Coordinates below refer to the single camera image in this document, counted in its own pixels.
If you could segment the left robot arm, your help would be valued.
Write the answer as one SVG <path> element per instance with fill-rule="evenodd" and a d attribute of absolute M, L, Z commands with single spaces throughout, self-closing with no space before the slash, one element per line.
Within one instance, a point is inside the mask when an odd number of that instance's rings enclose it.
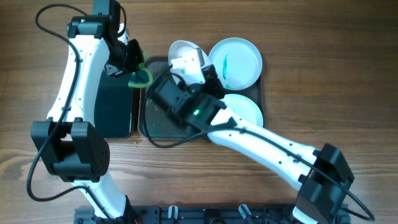
<path fill-rule="evenodd" d="M 91 14 L 80 11 L 67 27 L 67 66 L 57 99 L 45 121 L 32 124 L 31 138 L 51 175 L 81 190 L 96 223 L 139 223 L 130 201 L 108 167 L 109 145 L 95 128 L 95 104 L 102 74 L 130 75 L 131 87 L 153 80 L 138 41 L 130 39 L 126 12 L 117 1 L 95 1 Z"/>

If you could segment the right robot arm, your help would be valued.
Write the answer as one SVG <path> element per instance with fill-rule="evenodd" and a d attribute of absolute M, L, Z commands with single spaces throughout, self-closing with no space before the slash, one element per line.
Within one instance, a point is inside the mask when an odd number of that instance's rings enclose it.
<path fill-rule="evenodd" d="M 331 144 L 318 150 L 290 141 L 244 120 L 221 99 L 224 88 L 213 66 L 190 82 L 168 70 L 147 91 L 166 115 L 196 133 L 181 140 L 208 136 L 213 143 L 234 149 L 264 165 L 298 191 L 293 214 L 302 223 L 332 223 L 350 195 L 354 175 L 343 153 Z"/>

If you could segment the light blue plate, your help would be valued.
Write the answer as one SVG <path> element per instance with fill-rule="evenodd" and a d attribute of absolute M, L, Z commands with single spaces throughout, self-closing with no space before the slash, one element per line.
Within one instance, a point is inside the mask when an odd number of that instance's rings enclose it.
<path fill-rule="evenodd" d="M 260 51 L 246 39 L 239 37 L 223 39 L 211 49 L 208 58 L 227 90 L 247 89 L 261 76 Z"/>

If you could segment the green yellow sponge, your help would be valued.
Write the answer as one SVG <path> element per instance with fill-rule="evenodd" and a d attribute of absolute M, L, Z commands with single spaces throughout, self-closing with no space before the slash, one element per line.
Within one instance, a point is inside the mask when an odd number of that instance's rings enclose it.
<path fill-rule="evenodd" d="M 129 59 L 127 64 L 129 74 L 128 87 L 147 88 L 152 84 L 154 78 L 152 72 L 145 66 L 145 56 L 145 51 L 138 50 Z"/>

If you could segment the white plate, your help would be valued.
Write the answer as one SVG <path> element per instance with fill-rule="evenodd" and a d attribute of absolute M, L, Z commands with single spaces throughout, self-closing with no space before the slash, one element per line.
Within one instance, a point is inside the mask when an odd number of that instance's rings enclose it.
<path fill-rule="evenodd" d="M 227 94 L 221 99 L 234 113 L 252 124 L 263 127 L 264 118 L 260 108 L 248 97 L 239 94 Z"/>
<path fill-rule="evenodd" d="M 207 54 L 197 45 L 194 44 L 193 42 L 187 41 L 187 40 L 177 40 L 175 41 L 169 48 L 169 54 L 168 54 L 168 61 L 169 65 L 172 66 L 171 60 L 175 59 L 177 57 L 181 56 L 181 53 L 186 50 L 191 50 L 194 48 L 199 48 L 201 50 L 203 60 L 204 60 L 204 65 L 201 67 L 201 69 L 211 65 L 211 61 L 208 58 Z"/>

